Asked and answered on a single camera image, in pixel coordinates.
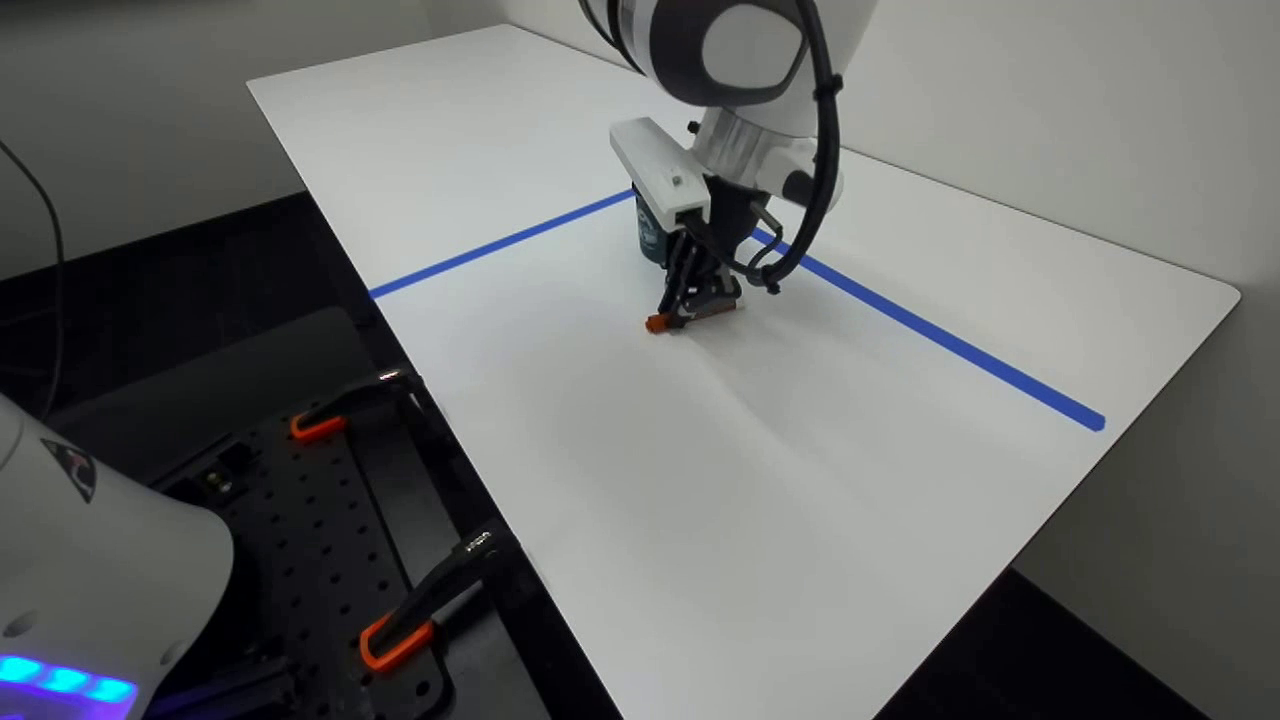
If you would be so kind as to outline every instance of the blue tape line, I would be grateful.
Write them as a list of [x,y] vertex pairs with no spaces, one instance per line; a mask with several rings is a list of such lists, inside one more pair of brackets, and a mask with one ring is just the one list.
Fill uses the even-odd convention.
[[[773,236],[756,228],[751,237],[760,242],[772,242]],[[787,243],[778,243],[778,251],[786,252]],[[1024,393],[1034,397],[1036,400],[1048,405],[1053,410],[1057,410],[1062,415],[1075,420],[1076,423],[1084,425],[1093,432],[1101,432],[1106,427],[1107,419],[1102,416],[1101,413],[1085,406],[1082,402],[1071,400],[1066,395],[1048,387],[1047,384],[1037,380],[1036,378],[1028,375],[1027,373],[1014,368],[1009,363],[995,357],[979,347],[975,347],[964,340],[948,333],[947,331],[934,325],[933,323],[925,320],[924,318],[911,313],[906,307],[902,307],[897,302],[879,295],[878,292],[868,288],[867,286],[849,278],[847,275],[840,273],[838,270],[824,265],[817,260],[813,255],[805,255],[800,259],[800,266],[809,270],[810,273],[818,275],[819,278],[827,281],[828,283],[842,290],[845,293],[861,300],[867,305],[878,310],[879,313],[888,315],[897,323],[915,331],[916,333],[929,338],[931,341],[941,345],[946,350],[959,355],[960,357],[973,363],[974,365],[982,368],[987,373],[995,375],[996,378],[1009,383],[1010,386],[1023,391]]]
[[383,297],[385,295],[390,295],[390,293],[396,292],[397,290],[403,290],[403,288],[406,288],[406,287],[408,287],[411,284],[417,284],[417,283],[420,283],[420,282],[422,282],[422,281],[425,281],[428,278],[433,278],[433,277],[435,277],[435,275],[438,275],[438,274],[440,274],[443,272],[452,270],[453,268],[457,268],[458,265],[466,265],[467,263],[470,263],[472,260],[479,260],[480,258],[484,258],[485,255],[492,255],[492,254],[494,254],[494,252],[497,252],[497,251],[499,251],[499,250],[502,250],[504,247],[511,247],[512,245],[516,245],[517,242],[526,241],[526,240],[529,240],[531,237],[543,234],[547,231],[552,231],[552,229],[556,229],[556,228],[558,228],[558,227],[561,227],[563,224],[572,223],[573,220],[577,220],[579,218],[584,218],[586,215],[590,215],[591,213],[595,213],[595,211],[603,210],[605,208],[609,208],[611,205],[617,205],[618,202],[622,202],[623,200],[627,200],[627,199],[632,197],[634,195],[635,195],[635,192],[632,192],[630,190],[626,190],[626,191],[622,191],[622,192],[620,192],[617,195],[611,195],[611,196],[605,197],[604,200],[596,200],[595,202],[591,202],[590,205],[584,205],[584,206],[579,208],[577,210],[570,210],[568,213],[564,213],[563,215],[559,215],[558,218],[552,218],[552,219],[547,220],[545,223],[539,223],[539,224],[536,224],[536,225],[534,225],[531,228],[522,229],[522,231],[520,231],[520,232],[517,232],[515,234],[508,234],[507,237],[504,237],[502,240],[495,240],[495,241],[490,242],[489,245],[481,245],[480,247],[476,247],[475,250],[467,250],[462,255],[456,255],[453,258],[449,258],[448,260],[442,260],[442,261],[439,261],[439,263],[436,263],[436,264],[434,264],[434,265],[431,265],[429,268],[422,268],[421,270],[417,270],[415,273],[410,273],[410,274],[404,275],[403,278],[394,279],[394,281],[392,281],[392,282],[389,282],[387,284],[380,284],[380,286],[370,290],[369,295],[371,295],[375,300],[379,299],[379,297]]
[[[623,200],[632,197],[635,193],[631,190],[622,191],[617,195],[611,195],[604,200],[598,200],[590,205],[584,205],[577,210],[571,210],[552,218],[545,223],[536,224],[531,228],[520,231],[515,234],[509,234],[502,240],[495,240],[488,245],[481,245],[475,250],[468,250],[461,255],[449,258],[431,265],[430,268],[424,268],[416,273],[410,273],[399,279],[394,279],[387,284],[381,284],[369,291],[372,297],[383,297],[396,292],[397,290],[406,288],[411,284],[420,283],[428,278],[435,277],[443,272],[452,270],[458,265],[465,265],[472,260],[484,258],[485,255],[492,255],[503,247],[511,247],[517,242],[522,242],[531,237],[539,236],[547,231],[556,229],[563,224],[572,223],[580,218],[596,213],[605,208],[617,205]],[[764,232],[763,229],[756,229],[751,237],[760,242],[771,242],[773,237]],[[787,243],[778,243],[778,251],[786,252],[788,249]],[[943,348],[951,351],[952,354],[960,356],[961,359],[972,363],[973,365],[980,368],[995,378],[1012,386],[1014,388],[1021,391],[1023,393],[1043,402],[1044,405],[1052,407],[1057,413],[1070,418],[1071,420],[1084,425],[1093,432],[1101,432],[1106,424],[1107,419],[1102,416],[1101,413],[1085,406],[1082,402],[1071,400],[1066,395],[1048,387],[1047,384],[1037,380],[1036,378],[1028,375],[1027,373],[1014,368],[1009,363],[995,357],[983,350],[960,340],[959,337],[948,333],[947,331],[934,325],[933,323],[925,320],[924,318],[911,313],[906,307],[893,302],[892,300],[879,295],[867,286],[855,282],[854,279],[841,274],[838,270],[824,265],[823,263],[814,259],[812,255],[805,255],[800,260],[800,266],[809,270],[810,273],[818,275],[819,278],[827,281],[837,290],[844,291],[863,302],[865,302],[872,309],[887,315],[890,319],[897,322],[899,324],[924,336],[925,338],[933,341],[934,343],[942,346]]]

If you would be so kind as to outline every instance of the tabletop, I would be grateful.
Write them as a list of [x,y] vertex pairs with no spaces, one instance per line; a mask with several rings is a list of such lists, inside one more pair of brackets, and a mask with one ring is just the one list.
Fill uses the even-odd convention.
[[250,88],[628,717],[874,715],[1239,299],[845,151],[650,337],[608,127],[699,110],[506,26]]

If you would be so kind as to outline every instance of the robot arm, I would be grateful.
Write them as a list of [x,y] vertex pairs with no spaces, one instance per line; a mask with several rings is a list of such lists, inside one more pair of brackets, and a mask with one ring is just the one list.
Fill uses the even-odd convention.
[[[877,0],[580,0],[640,73],[708,108],[685,150],[646,118],[611,141],[637,191],[641,249],[667,270],[650,329],[736,306],[733,273],[777,292],[840,193],[835,94]],[[835,28],[828,36],[823,28]],[[735,259],[771,197],[805,206],[791,249]]]

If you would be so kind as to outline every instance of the white wall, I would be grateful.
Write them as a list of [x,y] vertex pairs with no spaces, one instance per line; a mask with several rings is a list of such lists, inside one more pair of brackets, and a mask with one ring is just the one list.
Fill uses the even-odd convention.
[[[83,255],[301,191],[244,81],[426,37],[415,0],[9,0],[0,137]],[[0,278],[51,261],[0,158]]]
[[[570,0],[428,9],[608,53]],[[1211,716],[1275,717],[1280,3],[881,0],[854,63],[846,145],[1244,292],[1016,566]]]

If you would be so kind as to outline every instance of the blue led light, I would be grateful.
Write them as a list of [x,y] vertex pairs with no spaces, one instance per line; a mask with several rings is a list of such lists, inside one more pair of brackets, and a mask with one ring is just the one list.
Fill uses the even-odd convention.
[[0,657],[0,682],[26,683],[35,678],[42,667],[44,665],[26,657],[12,655]]
[[84,697],[102,702],[120,702],[133,694],[133,684],[111,678],[99,678],[97,683],[84,692]]
[[70,667],[52,667],[40,687],[55,693],[73,693],[88,684],[88,675]]

